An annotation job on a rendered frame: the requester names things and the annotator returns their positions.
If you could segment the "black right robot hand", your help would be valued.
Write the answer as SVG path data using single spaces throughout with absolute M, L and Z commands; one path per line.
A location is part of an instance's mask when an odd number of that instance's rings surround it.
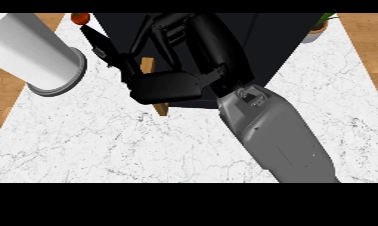
M 194 100 L 205 88 L 224 97 L 253 79 L 242 46 L 212 13 L 149 13 L 126 53 L 91 27 L 82 26 L 81 33 L 97 57 L 119 70 L 129 96 L 143 105 Z M 144 74 L 134 57 L 147 43 L 169 69 Z

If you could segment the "large dark cabinet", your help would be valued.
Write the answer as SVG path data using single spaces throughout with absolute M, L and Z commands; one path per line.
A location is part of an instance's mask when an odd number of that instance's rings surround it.
M 230 30 L 245 52 L 252 79 L 243 86 L 255 84 L 264 87 L 286 62 L 295 48 L 313 27 L 320 13 L 214 13 Z M 93 13 L 118 53 L 128 53 L 146 13 Z M 200 74 L 186 38 L 174 46 L 181 70 Z M 135 61 L 153 57 L 155 72 L 171 70 L 157 53 L 153 41 L 147 38 Z M 209 86 L 202 97 L 194 100 L 169 102 L 169 107 L 217 108 L 217 95 Z

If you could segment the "brown wooden block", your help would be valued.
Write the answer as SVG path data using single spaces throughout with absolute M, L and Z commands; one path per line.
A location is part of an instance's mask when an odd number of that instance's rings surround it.
M 155 59 L 152 57 L 141 58 L 140 70 L 144 74 L 149 74 L 155 71 Z M 159 116 L 165 116 L 168 114 L 168 104 L 166 103 L 155 104 L 153 108 L 155 108 Z

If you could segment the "red tomato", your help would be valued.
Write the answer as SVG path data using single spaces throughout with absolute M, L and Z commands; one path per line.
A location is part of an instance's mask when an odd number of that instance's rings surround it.
M 70 21 L 76 25 L 85 25 L 90 21 L 90 14 L 88 13 L 72 13 L 70 14 Z

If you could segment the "white cylinder with grey rim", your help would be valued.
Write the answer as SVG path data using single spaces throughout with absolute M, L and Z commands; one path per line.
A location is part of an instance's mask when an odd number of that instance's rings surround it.
M 33 13 L 0 13 L 0 68 L 36 95 L 53 97 L 76 86 L 87 59 Z

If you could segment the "green potted plant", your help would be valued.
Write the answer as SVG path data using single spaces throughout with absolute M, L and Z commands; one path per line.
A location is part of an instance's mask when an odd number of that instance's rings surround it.
M 324 13 L 320 16 L 314 26 L 311 27 L 311 29 L 301 41 L 302 44 L 311 43 L 320 37 L 321 33 L 324 32 L 324 30 L 327 28 L 327 21 L 335 18 L 336 18 L 336 15 L 333 13 Z

